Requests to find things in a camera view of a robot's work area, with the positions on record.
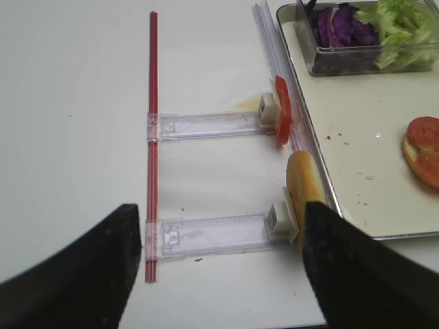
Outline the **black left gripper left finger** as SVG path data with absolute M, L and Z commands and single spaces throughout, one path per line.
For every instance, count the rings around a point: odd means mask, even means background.
M 123 204 L 57 254 L 1 283 L 1 327 L 118 328 L 140 260 L 139 208 Z

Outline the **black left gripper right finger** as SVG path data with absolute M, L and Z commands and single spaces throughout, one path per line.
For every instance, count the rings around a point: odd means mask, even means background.
M 321 202 L 305 208 L 302 256 L 327 328 L 437 328 L 438 273 Z

